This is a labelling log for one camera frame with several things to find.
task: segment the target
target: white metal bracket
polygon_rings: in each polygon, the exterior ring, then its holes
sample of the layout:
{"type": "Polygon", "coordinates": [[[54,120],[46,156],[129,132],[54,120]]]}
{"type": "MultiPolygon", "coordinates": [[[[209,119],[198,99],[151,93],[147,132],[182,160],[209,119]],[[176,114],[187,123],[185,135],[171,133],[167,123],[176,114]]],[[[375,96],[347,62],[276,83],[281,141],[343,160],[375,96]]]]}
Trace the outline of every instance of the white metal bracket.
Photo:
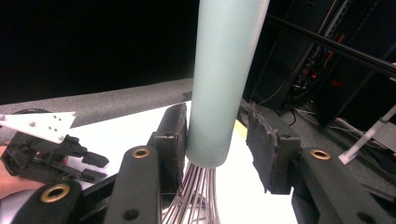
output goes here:
{"type": "Polygon", "coordinates": [[[0,125],[60,144],[75,118],[76,112],[0,115],[0,125]]]}

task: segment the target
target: white table surface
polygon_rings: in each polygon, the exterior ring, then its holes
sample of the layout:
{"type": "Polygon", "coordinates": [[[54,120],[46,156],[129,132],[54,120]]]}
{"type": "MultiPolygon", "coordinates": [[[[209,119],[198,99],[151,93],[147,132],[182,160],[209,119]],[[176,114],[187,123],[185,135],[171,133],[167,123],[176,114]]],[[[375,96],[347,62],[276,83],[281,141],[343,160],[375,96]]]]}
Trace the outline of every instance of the white table surface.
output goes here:
{"type": "MultiPolygon", "coordinates": [[[[191,103],[187,103],[188,116],[191,103]]],[[[79,170],[89,168],[114,175],[120,169],[123,153],[147,143],[156,131],[167,107],[106,120],[70,130],[89,151],[106,156],[110,162],[100,169],[69,158],[68,164],[79,170]]],[[[291,195],[264,193],[253,158],[245,139],[233,132],[227,161],[217,168],[216,188],[221,223],[297,223],[291,206],[291,195]]],[[[91,184],[81,183],[85,189],[91,184]]],[[[0,202],[0,224],[8,224],[26,202],[32,190],[10,195],[0,202]]]]}

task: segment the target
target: light green cylinder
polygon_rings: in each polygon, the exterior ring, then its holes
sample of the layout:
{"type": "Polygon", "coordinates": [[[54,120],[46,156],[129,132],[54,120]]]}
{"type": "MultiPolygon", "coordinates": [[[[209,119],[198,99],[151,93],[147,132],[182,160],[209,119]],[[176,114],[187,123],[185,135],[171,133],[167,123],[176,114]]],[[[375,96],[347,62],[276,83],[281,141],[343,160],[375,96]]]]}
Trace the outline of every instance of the light green cylinder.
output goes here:
{"type": "Polygon", "coordinates": [[[228,155],[269,0],[201,0],[187,157],[214,168],[228,155]]]}

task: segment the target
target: metal whisk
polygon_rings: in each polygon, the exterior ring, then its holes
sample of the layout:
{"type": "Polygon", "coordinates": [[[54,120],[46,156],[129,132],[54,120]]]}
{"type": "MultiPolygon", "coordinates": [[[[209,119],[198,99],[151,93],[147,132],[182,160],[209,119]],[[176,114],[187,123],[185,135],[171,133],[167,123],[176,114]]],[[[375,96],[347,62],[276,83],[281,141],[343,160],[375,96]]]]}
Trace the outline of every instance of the metal whisk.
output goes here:
{"type": "Polygon", "coordinates": [[[183,186],[163,212],[164,224],[220,224],[216,203],[216,169],[189,162],[183,186]]]}

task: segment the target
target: cylindrical object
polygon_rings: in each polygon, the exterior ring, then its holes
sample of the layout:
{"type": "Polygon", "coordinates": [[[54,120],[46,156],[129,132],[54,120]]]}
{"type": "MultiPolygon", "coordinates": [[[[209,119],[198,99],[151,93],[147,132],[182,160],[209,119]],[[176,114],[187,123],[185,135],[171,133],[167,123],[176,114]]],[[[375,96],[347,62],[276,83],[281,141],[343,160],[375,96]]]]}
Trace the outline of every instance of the cylindrical object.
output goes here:
{"type": "Polygon", "coordinates": [[[201,0],[187,157],[222,165],[269,0],[201,0]]]}

